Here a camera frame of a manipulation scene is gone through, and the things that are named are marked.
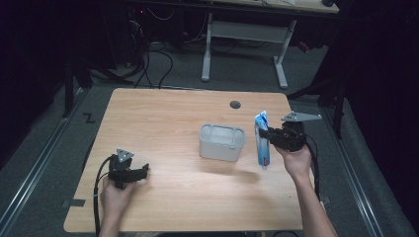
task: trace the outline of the forearm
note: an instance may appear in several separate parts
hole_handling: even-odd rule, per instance
[[[314,193],[309,178],[295,178],[293,180],[301,209],[304,236],[337,236],[332,223]]]
[[[120,230],[120,217],[115,215],[105,215],[100,237],[117,237]]]

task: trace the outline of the white plastic container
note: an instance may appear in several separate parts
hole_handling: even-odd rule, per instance
[[[200,131],[200,155],[236,162],[245,143],[244,130],[236,126],[207,123]]]

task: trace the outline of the human arm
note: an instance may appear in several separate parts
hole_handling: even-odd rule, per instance
[[[135,183],[129,183],[123,190],[115,187],[115,182],[105,177],[101,192],[101,202],[104,207],[104,219],[99,236],[116,237],[120,231],[121,218],[128,206]]]
[[[311,154],[308,147],[303,146],[296,152],[289,152],[277,146],[275,148],[283,156],[286,170],[295,184],[304,236],[338,236],[311,184]]]

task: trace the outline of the light wood surface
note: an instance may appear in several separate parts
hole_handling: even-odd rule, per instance
[[[231,108],[231,101],[241,108]],[[150,165],[147,181],[133,192],[122,231],[301,229],[293,181],[272,145],[268,170],[258,165],[254,117],[262,111],[270,126],[281,127],[280,118],[291,109],[279,93],[115,90],[74,196],[86,202],[70,207],[64,229],[94,232],[94,182],[117,148],[134,153],[132,169]],[[199,131],[206,122],[245,130],[237,162],[200,157]]]
[[[336,6],[336,4],[333,4],[331,7],[326,7],[321,3],[321,0],[294,0],[294,5],[282,0],[266,0],[268,5],[264,5],[261,0],[213,0],[213,2],[251,5],[268,8],[284,8],[315,13],[339,13],[339,8]]]

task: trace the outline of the blue package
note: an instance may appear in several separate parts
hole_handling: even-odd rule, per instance
[[[266,111],[255,116],[255,136],[256,136],[256,146],[258,149],[258,162],[263,170],[267,170],[269,164],[271,163],[271,158],[269,154],[269,140],[262,138],[259,135],[259,128],[268,130],[268,117]]]

